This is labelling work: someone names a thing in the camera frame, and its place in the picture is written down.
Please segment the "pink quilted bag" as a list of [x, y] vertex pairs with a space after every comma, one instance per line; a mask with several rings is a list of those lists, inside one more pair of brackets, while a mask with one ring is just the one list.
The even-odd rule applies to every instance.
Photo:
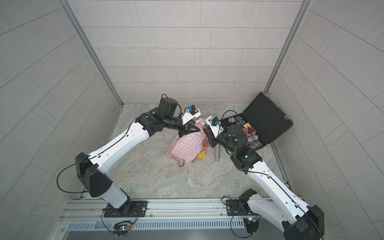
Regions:
[[204, 118], [200, 118], [196, 121], [195, 125], [200, 128], [200, 131], [185, 135], [182, 138], [176, 137], [165, 153], [167, 158], [177, 162], [185, 161], [185, 163], [189, 163], [197, 158], [199, 153], [205, 151], [203, 144], [208, 141], [208, 137], [203, 128], [207, 126], [207, 121]]

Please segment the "grey yellow plush keychain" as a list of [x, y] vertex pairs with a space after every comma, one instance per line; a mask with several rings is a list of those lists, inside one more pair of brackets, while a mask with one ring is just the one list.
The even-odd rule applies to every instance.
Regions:
[[199, 153], [199, 154], [197, 155], [197, 159], [198, 159], [198, 160], [201, 160], [205, 155], [206, 155], [206, 152], [203, 151], [203, 152], [201, 152], [201, 153]]

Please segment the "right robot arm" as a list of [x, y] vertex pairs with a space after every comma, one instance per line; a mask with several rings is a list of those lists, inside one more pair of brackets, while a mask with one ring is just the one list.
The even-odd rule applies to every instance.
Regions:
[[222, 146], [230, 155], [236, 169], [254, 180], [273, 200], [266, 202], [253, 190], [244, 192], [246, 210], [258, 214], [283, 232], [287, 240], [322, 240], [325, 234], [324, 212], [310, 206], [294, 194], [270, 170], [255, 150], [247, 144], [243, 127], [208, 124], [205, 128], [212, 147]]

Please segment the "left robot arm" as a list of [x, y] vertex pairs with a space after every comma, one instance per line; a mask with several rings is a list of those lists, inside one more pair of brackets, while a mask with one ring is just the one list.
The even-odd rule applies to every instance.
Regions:
[[106, 173], [133, 147], [164, 128], [177, 130], [181, 137], [198, 131], [193, 119], [198, 118], [201, 111], [192, 105], [181, 110], [176, 117], [174, 113], [179, 106], [176, 100], [163, 97], [158, 107], [140, 115], [109, 143], [90, 154], [80, 153], [76, 156], [77, 177], [91, 197], [100, 197], [123, 216], [131, 212], [132, 201], [129, 196], [114, 185]]

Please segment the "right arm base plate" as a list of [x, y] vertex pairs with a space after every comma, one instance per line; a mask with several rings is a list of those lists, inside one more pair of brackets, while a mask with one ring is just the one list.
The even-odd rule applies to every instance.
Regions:
[[248, 204], [248, 200], [250, 199], [250, 197], [252, 197], [255, 194], [257, 194], [256, 191], [252, 189], [248, 189], [242, 195], [240, 195], [238, 199], [235, 199], [235, 200], [233, 200], [228, 196], [223, 197], [222, 200], [227, 199], [224, 203], [227, 208], [227, 215], [231, 217], [235, 215], [257, 216], [258, 214], [252, 212]]

